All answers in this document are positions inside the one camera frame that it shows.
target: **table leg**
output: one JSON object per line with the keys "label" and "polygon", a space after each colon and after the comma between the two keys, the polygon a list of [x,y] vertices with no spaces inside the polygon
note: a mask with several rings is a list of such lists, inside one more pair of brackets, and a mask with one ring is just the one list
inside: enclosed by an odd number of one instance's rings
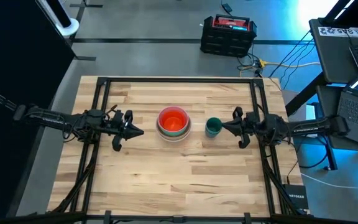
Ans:
{"label": "table leg", "polygon": [[316,94],[316,87],[319,85],[327,85],[328,82],[324,78],[324,73],[321,72],[306,88],[304,88],[294,99],[291,100],[285,109],[287,115],[295,113],[304,103],[306,103],[314,94]]}
{"label": "table leg", "polygon": [[335,156],[333,148],[329,145],[329,142],[327,142],[326,146],[326,152],[327,152],[327,159],[328,159],[328,166],[324,167],[326,170],[337,170],[338,166],[336,164]]}

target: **green mug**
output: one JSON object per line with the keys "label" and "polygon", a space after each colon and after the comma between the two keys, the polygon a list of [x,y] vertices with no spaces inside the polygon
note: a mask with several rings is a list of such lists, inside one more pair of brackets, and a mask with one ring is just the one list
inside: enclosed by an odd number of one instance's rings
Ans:
{"label": "green mug", "polygon": [[222,130],[222,121],[219,118],[210,118],[205,124],[205,135],[215,138]]}

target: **wooden table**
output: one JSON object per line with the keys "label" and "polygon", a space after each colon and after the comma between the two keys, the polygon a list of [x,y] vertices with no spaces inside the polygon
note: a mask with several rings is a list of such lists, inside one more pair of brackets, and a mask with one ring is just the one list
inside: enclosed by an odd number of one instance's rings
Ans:
{"label": "wooden table", "polygon": [[[91,108],[96,81],[97,77],[82,77],[73,113]],[[264,84],[269,112],[286,119],[280,90],[269,79],[264,79]],[[103,215],[105,210],[111,210],[114,215],[241,217],[249,212],[252,217],[270,216],[257,139],[250,137],[249,146],[239,149],[239,137],[225,129],[215,139],[204,134],[210,117],[225,122],[232,119],[236,106],[244,112],[253,110],[249,85],[113,82],[107,108],[115,104],[120,110],[133,110],[133,123],[145,134],[123,141],[121,152],[113,151],[112,136],[102,135],[88,214]],[[157,115],[169,105],[181,106],[192,120],[191,133],[182,142],[166,142],[156,133]],[[64,145],[49,210],[73,187],[82,145],[76,141]],[[296,162],[295,150],[281,144],[277,146],[277,156],[282,181],[286,182]],[[290,180],[303,185],[298,166]],[[277,191],[272,186],[275,209],[280,213]]]}

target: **blue light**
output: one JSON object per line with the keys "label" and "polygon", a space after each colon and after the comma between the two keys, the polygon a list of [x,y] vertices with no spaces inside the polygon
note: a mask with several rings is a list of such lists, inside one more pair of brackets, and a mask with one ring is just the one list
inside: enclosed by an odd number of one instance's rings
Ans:
{"label": "blue light", "polygon": [[244,27],[235,27],[234,26],[233,29],[247,31],[247,28],[244,28]]}

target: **gray floor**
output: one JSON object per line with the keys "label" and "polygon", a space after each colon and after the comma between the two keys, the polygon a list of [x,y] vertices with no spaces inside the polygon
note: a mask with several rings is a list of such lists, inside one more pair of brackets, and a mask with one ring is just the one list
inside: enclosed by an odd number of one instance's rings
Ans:
{"label": "gray floor", "polygon": [[[76,17],[78,9],[64,5]],[[308,20],[325,16],[335,1],[304,0],[225,0],[234,16],[247,16],[258,25],[259,40],[297,40],[308,31]],[[85,9],[77,38],[178,38],[198,39],[200,23],[208,16],[224,14],[220,0],[91,0],[104,4],[101,9]],[[97,61],[74,60],[60,85],[53,109],[71,113],[82,75],[171,75],[238,77],[235,58],[203,54],[199,44],[74,44],[78,55],[95,56]],[[255,45],[254,54],[269,62],[280,62],[291,45]],[[303,55],[312,49],[309,46]],[[300,63],[317,62],[313,50]],[[264,69],[267,76],[275,66]],[[299,68],[288,82],[287,90],[300,91],[321,71],[319,65]],[[284,68],[274,77],[284,74]],[[252,76],[244,72],[243,76]],[[304,119],[298,112],[292,119]],[[62,135],[47,129],[41,142],[18,215],[45,212],[62,151]],[[358,152],[335,150],[339,170],[322,170],[327,162],[304,174],[336,185],[358,186]],[[303,145],[300,164],[313,164],[324,156],[322,146]],[[317,217],[358,221],[358,189],[339,189],[303,178],[312,214]]]}

